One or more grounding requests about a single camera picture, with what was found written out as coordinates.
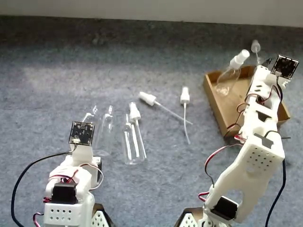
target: cardboard box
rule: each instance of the cardboard box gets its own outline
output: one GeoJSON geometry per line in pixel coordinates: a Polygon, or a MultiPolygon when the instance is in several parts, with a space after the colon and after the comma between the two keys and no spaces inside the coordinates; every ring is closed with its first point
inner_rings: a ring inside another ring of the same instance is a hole
{"type": "MultiPolygon", "coordinates": [[[[219,96],[214,90],[217,79],[220,76],[221,72],[213,71],[205,75],[203,87],[222,135],[225,135],[227,133],[227,127],[235,123],[236,119],[239,116],[236,108],[238,104],[244,102],[244,98],[249,88],[254,68],[254,66],[246,66],[241,69],[241,74],[238,81],[233,87],[231,93],[225,98],[219,96]]],[[[282,102],[279,106],[277,114],[278,126],[285,123],[290,118],[290,114],[284,102],[282,102]]],[[[243,116],[241,116],[239,119],[238,124],[243,125],[243,116]]],[[[235,135],[238,133],[238,131],[239,128],[235,126],[230,130],[227,136],[235,135]]]]}

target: white wall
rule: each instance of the white wall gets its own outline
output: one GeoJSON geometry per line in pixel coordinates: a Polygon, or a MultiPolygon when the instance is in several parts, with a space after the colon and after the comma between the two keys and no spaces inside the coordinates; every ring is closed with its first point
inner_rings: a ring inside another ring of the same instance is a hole
{"type": "Polygon", "coordinates": [[[0,14],[303,27],[303,0],[0,0],[0,14]]]}

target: circuit board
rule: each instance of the circuit board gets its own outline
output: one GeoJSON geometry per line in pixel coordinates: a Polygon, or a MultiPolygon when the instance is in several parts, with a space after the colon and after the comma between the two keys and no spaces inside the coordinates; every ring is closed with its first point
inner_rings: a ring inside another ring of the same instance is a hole
{"type": "Polygon", "coordinates": [[[273,73],[278,71],[282,74],[281,75],[282,77],[291,79],[298,64],[299,64],[298,60],[279,54],[271,71],[273,73]]]}
{"type": "Polygon", "coordinates": [[[95,125],[86,122],[72,122],[69,143],[91,146],[95,125]]]}

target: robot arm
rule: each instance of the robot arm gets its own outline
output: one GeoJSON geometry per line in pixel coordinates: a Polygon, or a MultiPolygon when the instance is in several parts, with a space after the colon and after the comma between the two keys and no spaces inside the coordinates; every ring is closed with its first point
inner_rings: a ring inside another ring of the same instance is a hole
{"type": "Polygon", "coordinates": [[[74,151],[50,173],[46,186],[45,227],[97,225],[92,220],[95,199],[90,190],[100,186],[103,174],[101,158],[94,157],[92,152],[93,131],[93,124],[73,122],[70,144],[74,151]]]}
{"type": "MultiPolygon", "coordinates": [[[[276,64],[281,58],[293,61],[280,55],[276,64]]],[[[205,215],[199,220],[199,226],[221,227],[234,221],[241,223],[265,193],[270,178],[285,158],[280,135],[268,133],[277,132],[281,94],[276,86],[279,84],[279,87],[285,89],[293,72],[289,77],[280,77],[278,70],[273,74],[268,68],[257,66],[245,100],[244,125],[239,131],[240,137],[237,137],[244,143],[243,147],[235,161],[210,187],[203,207],[205,215]],[[224,196],[231,190],[242,192],[240,204],[224,196]]]]}

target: black cable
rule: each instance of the black cable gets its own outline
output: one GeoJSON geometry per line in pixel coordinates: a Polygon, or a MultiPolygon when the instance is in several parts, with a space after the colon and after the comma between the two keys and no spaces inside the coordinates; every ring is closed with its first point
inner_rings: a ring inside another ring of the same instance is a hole
{"type": "Polygon", "coordinates": [[[37,159],[36,161],[32,162],[31,164],[29,164],[24,170],[23,172],[20,174],[19,178],[17,179],[17,182],[14,186],[14,189],[13,189],[13,194],[11,196],[11,204],[10,204],[10,213],[11,213],[11,217],[13,219],[13,221],[17,224],[17,226],[19,227],[24,227],[17,219],[16,219],[16,216],[15,216],[15,197],[16,197],[16,192],[17,192],[17,188],[19,186],[19,183],[21,181],[21,179],[23,178],[23,176],[25,175],[25,173],[28,171],[28,169],[36,164],[37,162],[40,162],[42,160],[45,160],[47,158],[50,158],[50,157],[56,157],[56,156],[60,156],[60,155],[67,155],[67,154],[70,154],[72,152],[75,151],[75,149],[77,148],[77,144],[74,144],[75,147],[72,151],[68,151],[68,152],[63,152],[63,153],[58,153],[58,154],[54,154],[54,155],[49,155],[49,156],[45,156],[45,157],[42,157],[40,159],[37,159]]]}
{"type": "Polygon", "coordinates": [[[280,92],[280,103],[282,102],[282,100],[283,100],[283,92],[282,92],[282,88],[281,88],[281,86],[279,85],[279,76],[277,76],[276,77],[276,85],[277,85],[277,87],[278,87],[278,89],[279,89],[279,92],[280,92]]]}
{"type": "Polygon", "coordinates": [[[285,185],[286,185],[286,164],[285,164],[285,159],[283,160],[282,162],[282,166],[283,166],[283,183],[282,183],[282,186],[280,188],[280,191],[278,192],[278,195],[276,196],[273,204],[271,205],[271,208],[268,212],[268,215],[267,215],[267,218],[266,218],[266,223],[265,223],[265,227],[268,227],[268,222],[269,222],[269,219],[270,219],[270,215],[271,213],[273,212],[273,209],[276,205],[276,202],[279,200],[280,198],[280,195],[282,194],[282,191],[283,189],[285,188],[285,185]]]}
{"type": "Polygon", "coordinates": [[[267,133],[265,133],[265,135],[264,135],[264,137],[266,137],[270,132],[275,132],[275,133],[278,133],[279,134],[279,132],[278,131],[275,131],[275,130],[269,130],[267,133]]]}

